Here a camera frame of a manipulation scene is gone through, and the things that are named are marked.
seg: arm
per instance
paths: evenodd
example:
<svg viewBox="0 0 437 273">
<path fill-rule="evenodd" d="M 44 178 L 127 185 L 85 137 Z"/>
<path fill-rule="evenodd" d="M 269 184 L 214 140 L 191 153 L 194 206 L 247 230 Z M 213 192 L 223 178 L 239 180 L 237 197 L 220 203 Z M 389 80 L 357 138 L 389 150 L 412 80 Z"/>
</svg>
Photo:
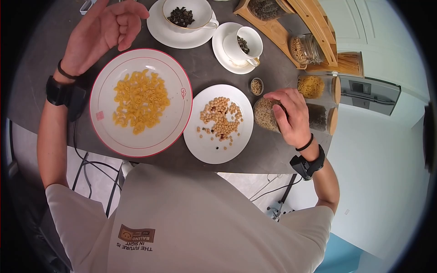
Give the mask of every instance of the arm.
<svg viewBox="0 0 437 273">
<path fill-rule="evenodd" d="M 274 115 L 284 140 L 296 148 L 305 146 L 310 138 L 308 108 L 305 99 L 295 88 L 280 89 L 264 95 L 267 99 L 279 100 L 288 113 L 279 105 L 273 106 Z M 319 156 L 319 144 L 313 139 L 311 145 L 300 152 L 309 162 L 314 161 Z M 316 190 L 319 201 L 316 206 L 327 206 L 335 213 L 340 200 L 340 189 L 337 176 L 325 158 L 323 168 L 314 172 L 312 176 L 314 189 Z"/>
<path fill-rule="evenodd" d="M 98 0 L 74 28 L 62 59 L 62 69 L 72 76 L 87 71 L 109 49 L 118 45 L 128 49 L 141 30 L 141 18 L 149 17 L 146 7 L 135 1 L 124 1 L 106 7 L 108 0 Z M 53 79 L 72 83 L 57 70 Z M 38 130 L 38 167 L 44 188 L 52 184 L 68 187 L 67 108 L 44 104 Z"/>
</svg>

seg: dry pasta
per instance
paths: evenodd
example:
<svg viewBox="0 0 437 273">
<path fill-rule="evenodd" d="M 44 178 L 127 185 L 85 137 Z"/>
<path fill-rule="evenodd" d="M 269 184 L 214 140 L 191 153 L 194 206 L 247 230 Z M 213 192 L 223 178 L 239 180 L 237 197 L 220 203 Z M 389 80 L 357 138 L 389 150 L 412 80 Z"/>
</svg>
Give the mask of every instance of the dry pasta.
<svg viewBox="0 0 437 273">
<path fill-rule="evenodd" d="M 112 120 L 115 125 L 133 127 L 135 135 L 160 123 L 159 117 L 170 105 L 164 80 L 157 73 L 151 73 L 149 77 L 147 72 L 148 69 L 143 72 L 134 71 L 130 78 L 126 74 L 114 88 L 117 91 L 114 101 L 119 106 L 112 114 Z"/>
</svg>

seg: blue object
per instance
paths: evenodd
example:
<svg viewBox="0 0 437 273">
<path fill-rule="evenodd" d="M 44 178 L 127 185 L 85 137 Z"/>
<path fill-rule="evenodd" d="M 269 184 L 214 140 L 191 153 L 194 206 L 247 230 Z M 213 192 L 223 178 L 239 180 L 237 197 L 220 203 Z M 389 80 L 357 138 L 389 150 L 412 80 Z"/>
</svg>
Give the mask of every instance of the blue object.
<svg viewBox="0 0 437 273">
<path fill-rule="evenodd" d="M 363 250 L 330 233 L 325 259 L 315 273 L 350 273 L 357 270 Z"/>
</svg>

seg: red stamp design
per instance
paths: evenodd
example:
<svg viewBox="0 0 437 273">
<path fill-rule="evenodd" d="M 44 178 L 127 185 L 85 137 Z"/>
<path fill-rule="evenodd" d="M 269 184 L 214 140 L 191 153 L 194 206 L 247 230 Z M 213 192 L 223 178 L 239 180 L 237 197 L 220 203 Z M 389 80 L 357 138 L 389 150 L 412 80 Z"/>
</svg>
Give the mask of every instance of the red stamp design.
<svg viewBox="0 0 437 273">
<path fill-rule="evenodd" d="M 96 116 L 97 116 L 97 120 L 98 120 L 98 121 L 99 121 L 99 120 L 102 120 L 102 119 L 105 118 L 105 116 L 103 115 L 103 111 L 98 112 L 98 113 L 96 114 Z"/>
<path fill-rule="evenodd" d="M 182 95 L 182 99 L 184 99 L 184 98 L 185 98 L 185 95 L 187 94 L 187 91 L 185 90 L 185 88 L 182 88 L 182 89 L 180 90 L 180 94 Z"/>
</svg>

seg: t-shirt logo patch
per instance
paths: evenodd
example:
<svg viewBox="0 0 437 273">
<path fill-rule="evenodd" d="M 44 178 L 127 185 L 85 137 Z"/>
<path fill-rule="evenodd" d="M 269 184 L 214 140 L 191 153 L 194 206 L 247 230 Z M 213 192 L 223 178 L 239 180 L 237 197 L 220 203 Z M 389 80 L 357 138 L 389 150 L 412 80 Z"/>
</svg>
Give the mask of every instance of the t-shirt logo patch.
<svg viewBox="0 0 437 273">
<path fill-rule="evenodd" d="M 152 228 L 132 229 L 121 225 L 118 237 L 125 242 L 153 243 L 155 230 Z"/>
</svg>

